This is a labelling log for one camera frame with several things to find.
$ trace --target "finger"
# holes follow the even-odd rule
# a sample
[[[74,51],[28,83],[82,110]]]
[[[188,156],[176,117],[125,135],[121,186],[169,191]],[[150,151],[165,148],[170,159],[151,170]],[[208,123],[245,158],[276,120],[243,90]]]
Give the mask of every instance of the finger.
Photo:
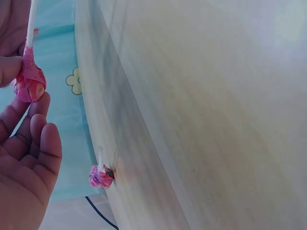
[[[30,131],[32,137],[32,145],[30,154],[38,158],[40,152],[40,139],[44,126],[47,124],[46,116],[36,114],[31,119]]]
[[[40,140],[40,153],[33,171],[44,182],[49,194],[52,193],[59,175],[62,160],[62,146],[55,124],[46,124]]]
[[[37,164],[37,159],[40,152],[40,136],[46,124],[46,117],[41,114],[36,114],[31,119],[30,132],[32,136],[32,144],[30,148],[30,153],[25,155],[20,160],[22,165],[30,169],[32,169]]]
[[[18,98],[14,98],[14,100],[0,113],[1,144],[10,137],[28,107],[29,103],[23,103]]]
[[[24,118],[15,135],[3,143],[3,148],[5,148],[6,151],[15,159],[21,160],[29,153],[32,143],[30,132],[31,118],[35,114],[42,114],[46,117],[49,104],[50,96],[48,93],[44,93],[38,102],[31,104],[27,116]]]
[[[0,87],[7,86],[16,78],[22,65],[22,57],[0,57]]]

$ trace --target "hand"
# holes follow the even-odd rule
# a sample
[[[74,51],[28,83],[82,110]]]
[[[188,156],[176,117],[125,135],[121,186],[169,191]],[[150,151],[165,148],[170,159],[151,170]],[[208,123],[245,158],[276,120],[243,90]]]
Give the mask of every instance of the hand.
[[[36,230],[41,224],[61,164],[61,141],[46,122],[45,93],[10,137],[29,104],[17,98],[0,114],[0,229]]]
[[[29,8],[30,0],[0,0],[0,87],[20,71]],[[49,104],[47,93],[31,105],[15,98],[0,113],[0,229],[36,230],[45,215],[62,157]]]
[[[31,0],[0,0],[0,56],[22,56]]]

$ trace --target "light blue tablecloth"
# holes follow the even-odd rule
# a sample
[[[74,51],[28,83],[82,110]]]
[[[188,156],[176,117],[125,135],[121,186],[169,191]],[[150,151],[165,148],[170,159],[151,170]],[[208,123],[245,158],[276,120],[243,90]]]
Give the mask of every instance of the light blue tablecloth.
[[[63,161],[51,200],[97,194],[88,184],[96,164],[82,94],[76,95],[66,79],[77,66],[74,38],[74,0],[41,0],[36,21],[35,62],[44,71],[51,95],[48,121],[60,132]],[[0,109],[13,98],[13,90],[1,90]]]

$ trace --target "black cable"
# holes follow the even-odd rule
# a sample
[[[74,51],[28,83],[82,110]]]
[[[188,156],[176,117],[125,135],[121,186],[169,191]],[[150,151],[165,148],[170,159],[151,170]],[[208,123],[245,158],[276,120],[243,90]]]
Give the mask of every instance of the black cable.
[[[107,222],[109,225],[111,225],[113,228],[115,228],[116,230],[119,230],[118,227],[113,224],[110,220],[108,220],[104,215],[102,215],[102,213],[96,208],[96,206],[92,203],[91,199],[86,196],[85,199],[88,201],[88,203],[92,206],[92,208],[96,211],[96,213],[102,218],[104,219],[105,222]]]

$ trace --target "lollipop wrapper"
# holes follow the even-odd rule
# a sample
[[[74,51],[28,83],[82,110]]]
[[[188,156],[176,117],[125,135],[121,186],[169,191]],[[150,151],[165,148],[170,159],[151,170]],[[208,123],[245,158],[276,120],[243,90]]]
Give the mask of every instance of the lollipop wrapper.
[[[37,102],[44,94],[47,83],[45,75],[34,62],[32,47],[25,47],[21,71],[13,80],[13,89],[16,96],[23,102]]]
[[[111,169],[105,165],[103,170],[99,170],[97,165],[91,168],[89,182],[92,187],[107,189],[111,186],[113,180],[114,177]]]

